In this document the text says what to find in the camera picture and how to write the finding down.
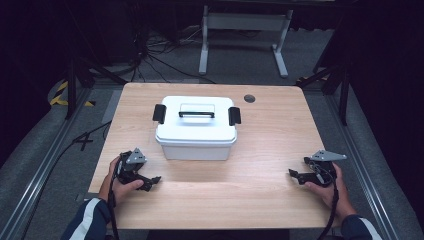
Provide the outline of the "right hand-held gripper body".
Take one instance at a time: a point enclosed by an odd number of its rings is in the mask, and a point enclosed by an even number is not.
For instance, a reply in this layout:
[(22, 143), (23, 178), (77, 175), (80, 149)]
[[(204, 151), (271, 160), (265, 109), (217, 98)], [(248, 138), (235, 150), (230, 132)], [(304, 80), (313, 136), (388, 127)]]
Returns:
[(336, 178), (337, 173), (333, 166), (334, 161), (346, 160), (345, 154), (338, 154), (327, 150), (318, 150), (310, 157), (305, 157), (305, 164), (312, 170), (312, 183), (321, 187), (329, 186)]

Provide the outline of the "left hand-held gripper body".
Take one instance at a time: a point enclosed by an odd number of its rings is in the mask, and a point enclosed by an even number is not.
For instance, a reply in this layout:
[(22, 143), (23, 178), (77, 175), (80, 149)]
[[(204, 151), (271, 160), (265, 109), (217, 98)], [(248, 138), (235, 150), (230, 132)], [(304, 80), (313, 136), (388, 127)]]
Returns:
[(117, 163), (116, 176), (122, 184), (127, 184), (135, 180), (143, 180), (148, 182), (148, 179), (138, 173), (138, 170), (147, 162), (145, 155), (139, 148), (133, 151), (127, 151), (120, 154)]

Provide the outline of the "white plastic storage box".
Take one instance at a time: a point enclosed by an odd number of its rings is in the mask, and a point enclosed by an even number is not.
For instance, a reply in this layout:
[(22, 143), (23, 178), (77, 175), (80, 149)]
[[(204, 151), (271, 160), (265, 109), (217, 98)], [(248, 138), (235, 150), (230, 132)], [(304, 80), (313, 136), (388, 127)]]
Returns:
[(227, 160), (233, 141), (161, 141), (158, 144), (162, 147), (165, 158), (168, 160)]

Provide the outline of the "black box latch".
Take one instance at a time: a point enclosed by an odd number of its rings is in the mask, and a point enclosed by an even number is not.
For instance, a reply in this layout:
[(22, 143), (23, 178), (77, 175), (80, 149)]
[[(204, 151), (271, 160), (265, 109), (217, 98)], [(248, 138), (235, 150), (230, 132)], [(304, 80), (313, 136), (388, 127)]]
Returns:
[(238, 107), (230, 107), (228, 109), (229, 125), (235, 126), (241, 123), (241, 111)]
[(152, 116), (152, 120), (163, 124), (165, 121), (167, 107), (163, 104), (156, 104)]

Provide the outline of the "white box lid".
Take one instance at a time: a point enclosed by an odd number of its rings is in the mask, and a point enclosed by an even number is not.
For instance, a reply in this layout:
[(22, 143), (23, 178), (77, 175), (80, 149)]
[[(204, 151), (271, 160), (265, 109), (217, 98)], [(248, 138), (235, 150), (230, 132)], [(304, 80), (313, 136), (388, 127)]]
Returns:
[(165, 121), (157, 125), (156, 139), (161, 141), (233, 141), (236, 125), (229, 125), (228, 109), (236, 107), (227, 97), (166, 96)]

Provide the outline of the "person's right hand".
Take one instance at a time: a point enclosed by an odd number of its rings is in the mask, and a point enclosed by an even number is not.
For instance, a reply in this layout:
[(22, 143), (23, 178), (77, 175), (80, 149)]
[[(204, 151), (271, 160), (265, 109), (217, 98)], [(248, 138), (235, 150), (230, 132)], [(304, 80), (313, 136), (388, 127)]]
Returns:
[[(318, 186), (312, 182), (306, 182), (305, 186), (308, 190), (319, 196), (328, 207), (335, 209), (335, 215), (340, 221), (343, 221), (350, 215), (356, 215), (357, 211), (354, 209), (349, 199), (348, 190), (343, 180), (341, 168), (337, 164), (333, 164), (333, 167), (336, 170), (337, 175), (336, 183), (329, 185), (326, 188)], [(336, 206), (333, 206), (333, 197), (335, 195), (334, 189), (337, 189), (338, 191), (338, 201)]]

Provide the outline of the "person's left hand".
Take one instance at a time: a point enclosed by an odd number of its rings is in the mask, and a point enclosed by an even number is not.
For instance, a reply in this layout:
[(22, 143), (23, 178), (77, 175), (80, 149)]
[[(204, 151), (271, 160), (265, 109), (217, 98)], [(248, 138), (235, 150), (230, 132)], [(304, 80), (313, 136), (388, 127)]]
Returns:
[(114, 180), (114, 183), (111, 183), (112, 176), (113, 176), (118, 160), (119, 160), (119, 157), (116, 157), (110, 162), (109, 171), (107, 175), (105, 176), (98, 193), (98, 197), (100, 199), (108, 201), (109, 191), (112, 190), (115, 196), (116, 204), (120, 204), (121, 202), (123, 202), (125, 197), (130, 192), (138, 189), (144, 184), (142, 180), (135, 180), (127, 184), (122, 184), (118, 180)]

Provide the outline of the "black tripod stand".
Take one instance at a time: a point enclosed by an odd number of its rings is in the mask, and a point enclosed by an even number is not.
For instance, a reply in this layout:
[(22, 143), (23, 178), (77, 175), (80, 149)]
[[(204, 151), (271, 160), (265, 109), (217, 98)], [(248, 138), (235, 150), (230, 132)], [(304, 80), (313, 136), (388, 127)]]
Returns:
[(68, 82), (68, 107), (66, 120), (69, 120), (77, 107), (77, 82), (80, 82), (83, 88), (91, 88), (94, 86), (95, 80), (90, 69), (96, 70), (100, 75), (109, 78), (119, 85), (125, 85), (126, 81), (115, 75), (103, 66), (83, 57), (72, 57), (67, 69)]
[(333, 95), (337, 89), (340, 89), (340, 99), (338, 106), (338, 114), (341, 123), (347, 125), (347, 103), (349, 94), (349, 76), (345, 65), (335, 65), (324, 70), (318, 71), (312, 76), (299, 78), (295, 85), (304, 88), (309, 84), (324, 79), (325, 83), (321, 87), (321, 92), (324, 95)]

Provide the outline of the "yellow black floor tape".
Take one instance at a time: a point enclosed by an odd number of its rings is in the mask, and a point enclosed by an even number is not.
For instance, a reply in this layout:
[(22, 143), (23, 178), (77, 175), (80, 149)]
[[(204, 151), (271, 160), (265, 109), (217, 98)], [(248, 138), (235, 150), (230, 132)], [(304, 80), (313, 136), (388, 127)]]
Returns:
[(57, 88), (53, 98), (50, 100), (50, 105), (62, 105), (62, 106), (67, 106), (68, 105), (68, 101), (64, 100), (62, 98), (62, 95), (64, 93), (64, 91), (67, 89), (68, 87), (68, 81), (64, 80), (59, 87)]

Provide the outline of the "grey metal floor rail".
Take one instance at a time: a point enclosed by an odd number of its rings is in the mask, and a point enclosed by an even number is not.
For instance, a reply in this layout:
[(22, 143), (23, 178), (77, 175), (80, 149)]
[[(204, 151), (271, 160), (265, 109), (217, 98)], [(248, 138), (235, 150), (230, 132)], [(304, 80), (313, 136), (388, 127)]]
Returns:
[(345, 144), (348, 148), (349, 158), (364, 191), (367, 202), (373, 212), (374, 218), (382, 232), (385, 240), (401, 240), (394, 224), (389, 218), (386, 208), (383, 205), (379, 192), (373, 183), (370, 174), (366, 170), (366, 166), (362, 161), (360, 153), (352, 138), (347, 126), (344, 126), (339, 118), (338, 105), (336, 100), (331, 96), (325, 96), (326, 103), (330, 109), (332, 117), (336, 121), (337, 129), (340, 131)]
[(53, 107), (23, 139), (0, 170), (0, 240), (20, 240), (28, 231), (43, 190), (64, 151), (78, 114), (92, 90), (82, 88), (77, 107), (69, 120), (67, 109)]

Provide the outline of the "white metal desk frame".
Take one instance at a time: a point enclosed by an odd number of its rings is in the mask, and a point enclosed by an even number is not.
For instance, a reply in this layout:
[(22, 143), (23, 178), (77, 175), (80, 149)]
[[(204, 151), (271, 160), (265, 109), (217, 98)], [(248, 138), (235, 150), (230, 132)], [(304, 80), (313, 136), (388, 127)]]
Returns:
[(287, 10), (282, 15), (245, 14), (245, 13), (215, 13), (209, 7), (203, 7), (202, 16), (202, 47), (198, 72), (207, 73), (208, 66), (208, 31), (209, 30), (250, 30), (250, 31), (278, 31), (279, 40), (271, 49), (282, 78), (288, 77), (288, 70), (283, 59), (282, 48), (292, 20), (293, 11)]

